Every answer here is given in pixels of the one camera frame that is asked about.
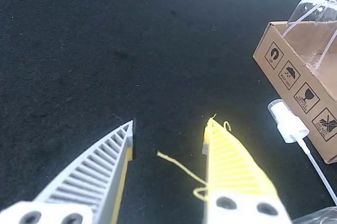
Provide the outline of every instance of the cardboard box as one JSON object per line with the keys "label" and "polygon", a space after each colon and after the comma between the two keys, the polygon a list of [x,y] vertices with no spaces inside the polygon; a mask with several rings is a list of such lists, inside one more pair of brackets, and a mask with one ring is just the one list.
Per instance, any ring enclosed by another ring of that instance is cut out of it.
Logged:
{"label": "cardboard box", "polygon": [[[312,35],[313,23],[299,25],[293,36],[305,39],[307,34]],[[337,42],[324,58],[317,77],[299,55],[310,47],[323,51],[331,38],[329,27],[316,30],[324,36],[318,35],[319,42],[313,40],[306,45],[290,45],[281,35],[285,29],[286,22],[269,23],[253,57],[282,99],[308,127],[309,138],[324,161],[337,162]]]}

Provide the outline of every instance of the mounting hole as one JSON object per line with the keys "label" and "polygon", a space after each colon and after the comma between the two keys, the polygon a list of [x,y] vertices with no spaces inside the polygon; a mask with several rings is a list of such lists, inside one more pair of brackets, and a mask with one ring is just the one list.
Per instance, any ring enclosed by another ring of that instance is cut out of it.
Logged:
{"label": "mounting hole", "polygon": [[218,207],[222,207],[224,209],[228,209],[228,210],[234,210],[237,208],[236,203],[234,202],[234,200],[227,198],[227,197],[219,197],[216,200],[216,205]]}
{"label": "mounting hole", "polygon": [[257,210],[260,213],[264,213],[265,215],[270,215],[270,216],[277,216],[279,213],[278,211],[268,203],[259,203],[257,206]]}
{"label": "mounting hole", "polygon": [[31,211],[23,215],[19,224],[36,224],[41,218],[39,211]]}
{"label": "mounting hole", "polygon": [[82,215],[80,215],[79,213],[71,213],[62,220],[61,224],[81,224],[82,221]]}

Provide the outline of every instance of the white tube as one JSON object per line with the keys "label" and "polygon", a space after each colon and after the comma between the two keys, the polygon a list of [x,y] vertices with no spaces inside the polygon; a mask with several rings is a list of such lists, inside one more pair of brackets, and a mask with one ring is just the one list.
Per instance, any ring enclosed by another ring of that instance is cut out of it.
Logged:
{"label": "white tube", "polygon": [[334,191],[332,190],[329,182],[327,181],[325,175],[323,174],[323,172],[321,171],[320,167],[318,166],[318,164],[316,163],[315,159],[312,157],[311,153],[307,154],[307,156],[309,157],[309,160],[311,161],[312,165],[315,167],[318,175],[320,175],[325,187],[327,188],[328,192],[330,193],[330,196],[332,198],[332,200],[335,202],[335,205],[337,205],[337,197],[336,194],[334,193]]}

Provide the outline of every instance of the fragile symbol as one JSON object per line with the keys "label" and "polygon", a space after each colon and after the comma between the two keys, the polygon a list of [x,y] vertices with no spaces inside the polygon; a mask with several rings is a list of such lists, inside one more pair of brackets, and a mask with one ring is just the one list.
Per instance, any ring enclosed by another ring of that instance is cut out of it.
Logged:
{"label": "fragile symbol", "polygon": [[313,99],[315,97],[315,95],[312,93],[312,91],[308,88],[306,91],[305,91],[305,97],[303,98],[303,101],[306,103],[306,100],[310,100],[310,99]]}
{"label": "fragile symbol", "polygon": [[279,50],[276,48],[273,48],[271,51],[271,57],[276,60],[279,57]]}
{"label": "fragile symbol", "polygon": [[303,111],[307,114],[319,101],[319,97],[308,85],[307,82],[297,91],[294,95],[294,99],[301,106]]}
{"label": "fragile symbol", "polygon": [[320,119],[320,123],[326,127],[326,130],[327,132],[331,132],[335,127],[337,127],[337,121],[336,120],[332,120],[332,121],[329,121],[329,115],[327,117],[326,120],[324,119]]}
{"label": "fragile symbol", "polygon": [[287,77],[292,76],[294,79],[296,78],[296,74],[293,68],[287,67],[286,70],[288,71],[286,74]]}

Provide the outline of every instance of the printed icon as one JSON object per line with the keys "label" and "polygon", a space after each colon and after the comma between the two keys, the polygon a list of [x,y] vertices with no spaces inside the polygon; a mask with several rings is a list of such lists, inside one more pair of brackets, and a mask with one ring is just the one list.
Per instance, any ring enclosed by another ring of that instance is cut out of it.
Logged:
{"label": "printed icon", "polygon": [[307,82],[294,95],[294,99],[306,114],[320,101],[320,98]]}
{"label": "printed icon", "polygon": [[271,65],[273,69],[276,69],[276,66],[279,64],[283,57],[283,53],[280,48],[276,45],[275,42],[272,42],[271,46],[269,47],[267,53],[265,54],[265,59]]}
{"label": "printed icon", "polygon": [[273,60],[276,60],[279,57],[279,50],[276,48],[273,48],[271,52],[271,57],[273,58]]}
{"label": "printed icon", "polygon": [[291,68],[291,67],[287,67],[287,68],[286,68],[286,70],[288,71],[288,72],[285,72],[286,76],[287,76],[287,77],[290,77],[290,76],[292,76],[292,77],[293,77],[293,79],[295,79],[295,77],[296,77],[296,74],[295,74],[295,71],[294,71],[294,69],[293,69],[293,68]]}
{"label": "printed icon", "polygon": [[301,75],[290,63],[290,61],[286,62],[286,64],[279,73],[279,78],[281,79],[281,81],[287,87],[288,90],[290,90],[290,88],[295,84],[295,82],[300,78],[300,76]]}
{"label": "printed icon", "polygon": [[315,95],[312,93],[312,91],[308,88],[305,90],[303,101],[306,103],[306,100],[311,100],[315,97]]}
{"label": "printed icon", "polygon": [[312,123],[325,141],[329,141],[337,135],[337,120],[327,108],[321,111],[312,120]]}
{"label": "printed icon", "polygon": [[337,127],[337,121],[336,120],[329,120],[329,115],[324,119],[320,119],[320,123],[325,127],[326,126],[326,131],[331,132],[335,127]]}

